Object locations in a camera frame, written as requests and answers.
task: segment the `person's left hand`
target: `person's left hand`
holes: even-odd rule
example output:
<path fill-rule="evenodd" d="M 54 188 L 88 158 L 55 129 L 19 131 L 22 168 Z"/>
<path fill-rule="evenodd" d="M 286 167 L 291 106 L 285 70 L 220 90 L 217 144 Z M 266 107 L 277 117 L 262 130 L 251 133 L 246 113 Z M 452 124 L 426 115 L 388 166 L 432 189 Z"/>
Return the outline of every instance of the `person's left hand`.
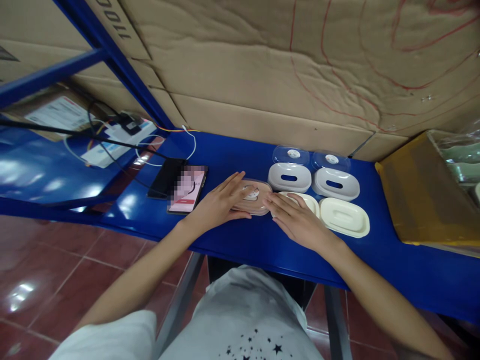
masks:
<path fill-rule="evenodd" d="M 244 176 L 245 171 L 230 175 L 228 179 L 210 191 L 182 222 L 187 223 L 189 228 L 192 227 L 195 231 L 198 231 L 198 236 L 200 236 L 227 221 L 251 219 L 252 215 L 248 212 L 230 210 L 236 203 L 255 190 L 251 185 L 242 189 L 240 182 Z"/>

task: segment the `blue table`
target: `blue table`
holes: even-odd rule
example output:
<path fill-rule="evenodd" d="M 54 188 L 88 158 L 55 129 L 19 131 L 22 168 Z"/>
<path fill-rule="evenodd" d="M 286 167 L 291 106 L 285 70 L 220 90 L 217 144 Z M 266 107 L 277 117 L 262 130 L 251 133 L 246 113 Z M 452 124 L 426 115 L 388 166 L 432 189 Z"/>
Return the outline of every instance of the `blue table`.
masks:
<path fill-rule="evenodd" d="M 78 155 L 89 140 L 69 138 Z M 118 159 L 127 167 L 136 158 L 129 150 Z M 37 204 L 59 203 L 99 195 L 121 170 L 114 163 L 87 167 L 65 148 L 26 129 L 0 128 L 0 196 Z"/>
<path fill-rule="evenodd" d="M 209 167 L 203 195 L 235 171 L 244 170 L 248 178 L 267 180 L 274 145 L 208 133 L 194 134 L 197 148 L 189 163 Z M 160 151 L 169 157 L 186 158 L 192 148 L 191 136 L 173 133 Z M 163 160 L 155 156 L 153 161 L 161 164 Z M 158 171 L 157 167 L 145 166 L 137 178 L 151 184 Z M 400 242 L 374 164 L 352 160 L 350 172 L 360 182 L 361 189 L 360 196 L 352 203 L 369 215 L 370 233 L 360 239 L 339 236 L 416 307 L 480 323 L 480 259 Z M 149 199 L 146 194 L 146 188 L 132 182 L 101 224 L 159 241 L 182 216 L 167 214 L 166 201 Z M 307 194 L 321 199 L 311 189 Z M 228 222 L 201 236 L 190 249 L 347 289 L 325 260 L 288 239 L 270 214 Z"/>

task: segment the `white shirt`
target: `white shirt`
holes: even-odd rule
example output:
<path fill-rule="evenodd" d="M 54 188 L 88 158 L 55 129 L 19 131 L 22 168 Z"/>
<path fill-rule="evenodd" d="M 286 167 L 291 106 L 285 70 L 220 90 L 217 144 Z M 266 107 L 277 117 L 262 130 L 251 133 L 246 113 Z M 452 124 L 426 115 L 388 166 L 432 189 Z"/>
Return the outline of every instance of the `white shirt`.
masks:
<path fill-rule="evenodd" d="M 70 335 L 50 360 L 151 360 L 156 316 L 141 310 Z M 240 266 L 212 283 L 193 317 L 160 360 L 318 359 L 307 319 L 264 271 Z"/>

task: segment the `power strip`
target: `power strip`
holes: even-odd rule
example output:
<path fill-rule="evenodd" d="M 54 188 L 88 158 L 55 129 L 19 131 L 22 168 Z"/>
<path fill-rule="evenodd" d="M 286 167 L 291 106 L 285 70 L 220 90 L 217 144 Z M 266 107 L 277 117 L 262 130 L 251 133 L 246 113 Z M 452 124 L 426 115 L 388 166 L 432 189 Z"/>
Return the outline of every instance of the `power strip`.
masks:
<path fill-rule="evenodd" d="M 143 124 L 141 124 L 140 128 L 141 128 L 140 132 L 136 133 L 133 136 L 129 136 L 128 138 L 122 139 L 120 141 L 126 144 L 136 145 L 157 129 L 154 123 L 148 120 L 146 120 Z M 103 146 L 105 146 L 107 151 L 111 154 L 111 156 L 115 160 L 117 160 L 119 157 L 125 154 L 128 150 L 130 150 L 129 147 L 112 144 L 108 142 L 104 142 Z M 107 166 L 109 166 L 111 163 L 114 162 L 112 158 L 110 158 L 110 156 L 105 152 L 105 150 L 100 145 L 97 145 L 91 148 L 89 151 L 84 153 L 81 156 L 81 158 L 88 161 L 91 165 L 97 166 L 102 169 L 105 169 Z"/>

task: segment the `tiled floor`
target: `tiled floor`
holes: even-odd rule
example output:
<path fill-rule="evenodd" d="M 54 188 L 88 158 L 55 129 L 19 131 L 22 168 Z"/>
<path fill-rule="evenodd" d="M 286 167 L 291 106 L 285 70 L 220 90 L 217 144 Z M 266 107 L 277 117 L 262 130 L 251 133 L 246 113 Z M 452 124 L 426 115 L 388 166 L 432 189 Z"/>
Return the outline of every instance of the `tiled floor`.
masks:
<path fill-rule="evenodd" d="M 85 225 L 0 216 L 0 359 L 47 359 L 100 294 L 156 243 Z M 159 285 L 146 309 L 160 328 L 191 253 L 186 251 Z M 209 284 L 204 261 L 183 326 Z M 396 359 L 392 344 L 355 296 L 341 291 L 354 360 Z M 323 286 L 306 311 L 308 335 L 326 360 L 330 343 Z M 459 353 L 451 331 L 424 313 Z"/>

